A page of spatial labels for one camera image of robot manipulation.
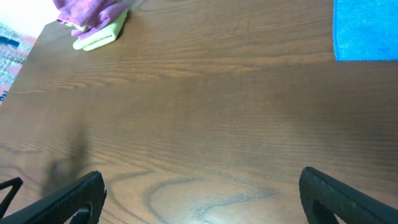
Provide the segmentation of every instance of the blue towel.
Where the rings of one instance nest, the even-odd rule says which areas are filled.
[[[337,61],[398,59],[398,0],[335,0]]]

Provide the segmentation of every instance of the brown wooden surface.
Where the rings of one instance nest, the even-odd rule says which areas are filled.
[[[305,223],[305,166],[398,207],[397,64],[336,63],[332,5],[139,0],[91,52],[47,25],[0,107],[9,213],[100,170],[100,223]]]

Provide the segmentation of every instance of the stack of cloth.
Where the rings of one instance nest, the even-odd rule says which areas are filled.
[[[57,22],[73,27],[78,37],[73,48],[93,50],[118,37],[126,20],[128,3],[115,0],[53,0],[61,12]]]

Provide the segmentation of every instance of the white wall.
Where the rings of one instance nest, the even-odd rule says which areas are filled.
[[[38,37],[44,25],[55,21],[59,14],[52,0],[2,0],[0,3],[0,22],[32,37]]]

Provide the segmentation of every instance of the purple cloth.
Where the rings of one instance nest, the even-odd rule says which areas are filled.
[[[55,7],[61,12],[57,22],[73,23],[84,26],[100,9],[105,9],[114,3],[114,0],[53,0]]]
[[[72,36],[79,36],[80,40],[83,40],[96,32],[100,31],[102,28],[106,27],[110,22],[117,18],[123,10],[127,9],[129,4],[126,2],[115,3],[106,9],[102,10],[98,14],[95,14],[90,21],[87,23],[88,27],[85,31],[80,31],[78,29],[72,30]]]

